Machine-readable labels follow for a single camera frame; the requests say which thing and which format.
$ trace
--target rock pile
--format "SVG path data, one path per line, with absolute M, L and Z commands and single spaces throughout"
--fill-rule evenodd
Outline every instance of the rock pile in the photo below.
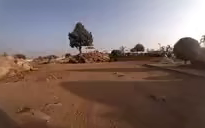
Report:
M 12 56 L 0 56 L 0 79 L 13 77 L 21 72 L 30 71 L 33 67 L 23 59 L 15 59 Z
M 69 56 L 66 58 L 57 59 L 56 62 L 60 64 L 64 63 L 97 63 L 110 61 L 109 54 L 94 51 L 89 53 L 82 53 L 75 56 Z

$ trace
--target dirt road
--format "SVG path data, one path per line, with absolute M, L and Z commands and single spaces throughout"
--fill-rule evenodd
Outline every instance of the dirt road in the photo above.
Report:
M 205 128 L 205 79 L 142 64 L 51 64 L 0 82 L 0 128 Z

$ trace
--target shrub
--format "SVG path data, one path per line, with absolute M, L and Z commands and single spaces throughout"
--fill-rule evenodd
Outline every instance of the shrub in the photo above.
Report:
M 13 55 L 13 57 L 15 58 L 15 59 L 26 59 L 26 56 L 24 55 L 24 54 L 15 54 L 15 55 Z
M 69 58 L 70 56 L 71 56 L 70 53 L 66 53 L 66 54 L 65 54 L 65 58 Z

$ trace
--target rock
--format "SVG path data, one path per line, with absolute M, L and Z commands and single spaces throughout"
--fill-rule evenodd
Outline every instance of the rock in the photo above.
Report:
M 125 76 L 125 74 L 119 73 L 119 72 L 114 72 L 114 74 L 117 75 L 118 77 L 123 77 L 123 76 Z
M 23 59 L 14 59 L 11 56 L 0 56 L 0 79 L 7 76 L 22 75 L 21 72 L 30 71 L 32 66 Z

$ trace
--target rubble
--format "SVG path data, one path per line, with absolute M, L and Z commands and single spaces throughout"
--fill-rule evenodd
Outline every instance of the rubble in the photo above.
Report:
M 89 53 L 83 53 L 70 57 L 70 63 L 97 63 L 97 62 L 109 62 L 110 57 L 106 53 L 94 51 Z

